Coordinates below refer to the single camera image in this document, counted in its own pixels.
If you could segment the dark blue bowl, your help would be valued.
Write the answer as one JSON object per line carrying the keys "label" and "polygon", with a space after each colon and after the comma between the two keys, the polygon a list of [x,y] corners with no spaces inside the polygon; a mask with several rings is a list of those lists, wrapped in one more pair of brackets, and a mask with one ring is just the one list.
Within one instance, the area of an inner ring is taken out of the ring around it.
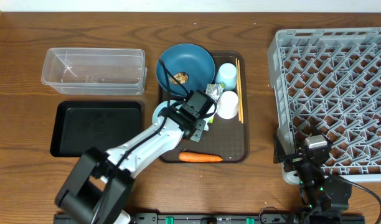
{"label": "dark blue bowl", "polygon": [[173,76],[178,73],[188,75],[188,80],[182,84],[188,92],[204,91],[215,79],[213,57],[199,45],[177,44],[165,50],[160,59]]}

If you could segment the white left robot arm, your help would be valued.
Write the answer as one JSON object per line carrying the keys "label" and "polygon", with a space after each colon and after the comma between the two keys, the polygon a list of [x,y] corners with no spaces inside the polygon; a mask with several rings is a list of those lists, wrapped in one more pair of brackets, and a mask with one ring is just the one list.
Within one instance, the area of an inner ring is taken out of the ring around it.
{"label": "white left robot arm", "polygon": [[128,142],[105,152],[87,150],[59,190],[56,206],[77,223],[129,223],[124,206],[136,176],[183,139],[200,136],[216,108],[209,95],[192,91],[180,108],[168,104],[155,123]]}

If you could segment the brown food scrap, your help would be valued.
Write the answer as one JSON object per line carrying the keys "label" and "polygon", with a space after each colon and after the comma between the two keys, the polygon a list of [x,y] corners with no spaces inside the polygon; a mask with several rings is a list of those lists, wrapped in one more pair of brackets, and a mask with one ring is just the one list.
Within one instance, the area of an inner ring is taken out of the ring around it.
{"label": "brown food scrap", "polygon": [[179,72],[173,76],[171,76],[169,78],[169,81],[173,84],[173,85],[179,85],[179,84],[185,84],[187,83],[189,80],[189,76],[187,73],[185,72]]}

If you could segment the light blue small bowl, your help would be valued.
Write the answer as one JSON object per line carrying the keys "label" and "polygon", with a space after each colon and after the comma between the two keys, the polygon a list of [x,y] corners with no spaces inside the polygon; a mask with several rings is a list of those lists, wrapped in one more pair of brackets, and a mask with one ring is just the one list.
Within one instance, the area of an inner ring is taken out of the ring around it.
{"label": "light blue small bowl", "polygon": [[[173,105],[174,103],[176,103],[177,101],[176,100],[170,100],[170,105]],[[153,113],[153,117],[152,117],[152,123],[155,123],[156,120],[158,119],[159,117],[159,114],[161,112],[161,110],[163,108],[167,107],[167,101],[163,101],[162,103],[160,103],[156,109],[154,110],[154,113]]]}

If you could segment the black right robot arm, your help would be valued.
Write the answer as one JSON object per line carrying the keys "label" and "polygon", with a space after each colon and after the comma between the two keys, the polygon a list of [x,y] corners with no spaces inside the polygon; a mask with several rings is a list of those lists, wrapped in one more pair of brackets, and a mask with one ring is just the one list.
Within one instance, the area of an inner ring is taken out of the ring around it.
{"label": "black right robot arm", "polygon": [[333,142],[313,126],[311,135],[296,152],[287,154],[279,137],[274,135],[273,162],[283,164],[285,172],[297,173],[300,197],[306,206],[292,218],[291,223],[340,223],[341,212],[349,208],[352,187],[321,170],[330,158],[332,145]]}

